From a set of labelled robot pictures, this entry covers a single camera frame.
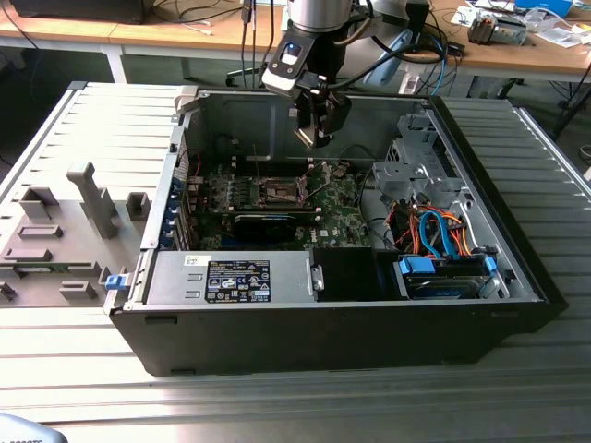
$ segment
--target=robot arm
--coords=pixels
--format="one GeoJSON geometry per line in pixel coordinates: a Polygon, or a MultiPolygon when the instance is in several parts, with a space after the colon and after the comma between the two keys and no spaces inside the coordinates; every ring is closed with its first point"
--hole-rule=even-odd
{"type": "Polygon", "coordinates": [[[296,134],[311,148],[326,146],[346,119],[351,102],[326,85],[336,82],[347,44],[370,24],[364,7],[353,0],[290,0],[291,21],[262,81],[292,98],[298,112],[296,134]],[[348,36],[351,27],[356,31],[348,36]]]}

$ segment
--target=floor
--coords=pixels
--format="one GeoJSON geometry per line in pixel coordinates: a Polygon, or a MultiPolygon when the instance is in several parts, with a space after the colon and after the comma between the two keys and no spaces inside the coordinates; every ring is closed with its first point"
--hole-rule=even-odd
{"type": "MultiPolygon", "coordinates": [[[[102,54],[27,51],[23,54],[27,68],[17,71],[5,67],[0,73],[0,178],[9,170],[27,146],[44,117],[66,89],[70,80],[112,81],[106,57],[102,54]]],[[[204,86],[223,86],[225,73],[239,68],[239,62],[221,60],[191,60],[191,74],[204,86]]],[[[180,60],[133,55],[125,60],[128,81],[147,84],[182,84],[180,60]]],[[[468,81],[458,77],[457,82],[468,81]]],[[[560,113],[557,106],[562,97],[545,81],[527,81],[514,86],[509,100],[524,106],[539,124],[552,128],[560,113]]],[[[578,150],[591,144],[591,109],[577,115],[564,130],[558,144],[573,164],[584,172],[585,162],[578,150]]]]}

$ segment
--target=power supply label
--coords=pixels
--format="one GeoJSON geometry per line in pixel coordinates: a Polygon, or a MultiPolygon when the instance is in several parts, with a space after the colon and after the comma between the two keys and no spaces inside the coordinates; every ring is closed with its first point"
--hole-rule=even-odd
{"type": "Polygon", "coordinates": [[[269,303],[269,261],[210,261],[205,300],[208,303],[269,303]]]}

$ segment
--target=motherboard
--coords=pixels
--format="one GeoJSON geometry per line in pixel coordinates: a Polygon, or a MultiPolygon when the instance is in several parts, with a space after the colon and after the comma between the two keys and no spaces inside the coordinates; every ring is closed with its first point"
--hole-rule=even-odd
{"type": "Polygon", "coordinates": [[[359,177],[346,162],[239,162],[204,169],[190,197],[197,249],[368,246],[359,177]]]}

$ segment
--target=blue cable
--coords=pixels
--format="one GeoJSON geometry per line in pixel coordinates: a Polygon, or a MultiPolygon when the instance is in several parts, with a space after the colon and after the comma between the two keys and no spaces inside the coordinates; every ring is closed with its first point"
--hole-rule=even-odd
{"type": "Polygon", "coordinates": [[[450,241],[450,237],[447,234],[447,223],[445,222],[443,217],[440,216],[440,214],[438,214],[437,212],[435,212],[433,210],[430,210],[430,211],[425,212],[423,214],[423,216],[421,217],[421,222],[418,226],[419,234],[421,237],[421,243],[423,244],[423,246],[426,249],[428,249],[435,256],[435,258],[441,258],[441,254],[439,253],[439,251],[437,249],[435,249],[433,246],[431,246],[427,240],[426,227],[427,227],[427,219],[428,219],[429,215],[434,215],[440,224],[441,241],[443,242],[443,247],[445,248],[445,252],[447,253],[447,255],[451,256],[454,260],[459,259],[460,256],[458,255],[457,252],[455,252],[452,242],[450,241]]]}
{"type": "MultiPolygon", "coordinates": [[[[441,46],[441,42],[433,36],[431,36],[431,38],[433,39],[435,44],[437,44],[437,46],[440,48],[440,50],[443,52],[443,47],[441,46]]],[[[431,96],[435,95],[437,93],[437,91],[439,90],[439,88],[441,86],[441,82],[443,81],[443,74],[444,73],[445,73],[445,58],[443,58],[443,60],[441,60],[440,79],[437,81],[437,85],[435,86],[435,89],[433,90],[433,92],[431,92],[431,96]]]]}

